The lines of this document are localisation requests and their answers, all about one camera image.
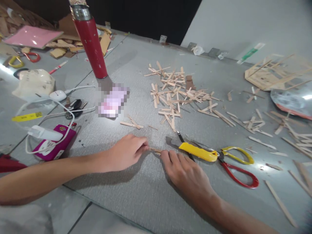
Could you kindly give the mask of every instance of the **white mouse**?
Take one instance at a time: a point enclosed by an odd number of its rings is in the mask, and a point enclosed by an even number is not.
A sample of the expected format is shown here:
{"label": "white mouse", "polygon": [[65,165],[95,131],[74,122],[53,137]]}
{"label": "white mouse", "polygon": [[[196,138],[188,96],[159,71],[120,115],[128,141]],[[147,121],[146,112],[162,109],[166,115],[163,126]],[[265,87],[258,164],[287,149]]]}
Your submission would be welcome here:
{"label": "white mouse", "polygon": [[62,90],[54,91],[54,92],[50,93],[49,96],[51,99],[56,100],[56,101],[62,101],[67,97],[65,92]]}

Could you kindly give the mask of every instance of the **white wall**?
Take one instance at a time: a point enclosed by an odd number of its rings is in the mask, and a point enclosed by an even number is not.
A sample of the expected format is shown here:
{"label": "white wall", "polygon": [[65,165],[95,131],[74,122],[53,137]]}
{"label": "white wall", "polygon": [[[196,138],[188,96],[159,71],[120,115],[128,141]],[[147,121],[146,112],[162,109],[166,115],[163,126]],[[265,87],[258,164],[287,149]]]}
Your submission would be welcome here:
{"label": "white wall", "polygon": [[237,60],[265,43],[250,63],[272,53],[298,53],[312,61],[312,1],[202,0],[181,46],[190,42],[206,52],[228,50],[227,57]]}

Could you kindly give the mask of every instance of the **pink paper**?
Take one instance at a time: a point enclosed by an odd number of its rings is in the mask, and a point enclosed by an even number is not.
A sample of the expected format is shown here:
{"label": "pink paper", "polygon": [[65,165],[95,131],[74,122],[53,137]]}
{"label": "pink paper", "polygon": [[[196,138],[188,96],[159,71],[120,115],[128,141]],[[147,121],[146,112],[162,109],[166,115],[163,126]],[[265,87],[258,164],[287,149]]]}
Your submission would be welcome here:
{"label": "pink paper", "polygon": [[15,35],[4,40],[5,43],[18,46],[44,49],[46,44],[62,35],[56,32],[32,26],[24,26]]}

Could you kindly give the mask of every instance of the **yellow tag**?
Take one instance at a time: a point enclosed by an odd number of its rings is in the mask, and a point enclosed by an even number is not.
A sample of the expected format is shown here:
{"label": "yellow tag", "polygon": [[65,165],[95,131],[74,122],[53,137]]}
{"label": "yellow tag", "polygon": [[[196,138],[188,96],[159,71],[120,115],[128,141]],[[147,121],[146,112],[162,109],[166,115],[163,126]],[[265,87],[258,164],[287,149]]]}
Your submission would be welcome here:
{"label": "yellow tag", "polygon": [[12,121],[24,122],[24,121],[30,121],[30,120],[33,120],[33,119],[41,118],[41,117],[42,117],[42,113],[41,112],[37,112],[37,113],[32,113],[32,114],[27,114],[27,115],[15,116],[15,117],[12,118]]}

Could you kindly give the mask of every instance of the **red thermos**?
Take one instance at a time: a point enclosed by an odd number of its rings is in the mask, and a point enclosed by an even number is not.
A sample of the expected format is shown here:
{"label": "red thermos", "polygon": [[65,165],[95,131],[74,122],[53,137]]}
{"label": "red thermos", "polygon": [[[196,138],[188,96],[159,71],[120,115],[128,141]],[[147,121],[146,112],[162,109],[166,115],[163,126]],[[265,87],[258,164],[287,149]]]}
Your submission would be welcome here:
{"label": "red thermos", "polygon": [[97,26],[86,5],[71,5],[72,17],[94,75],[98,79],[107,76],[104,57],[98,38]]}

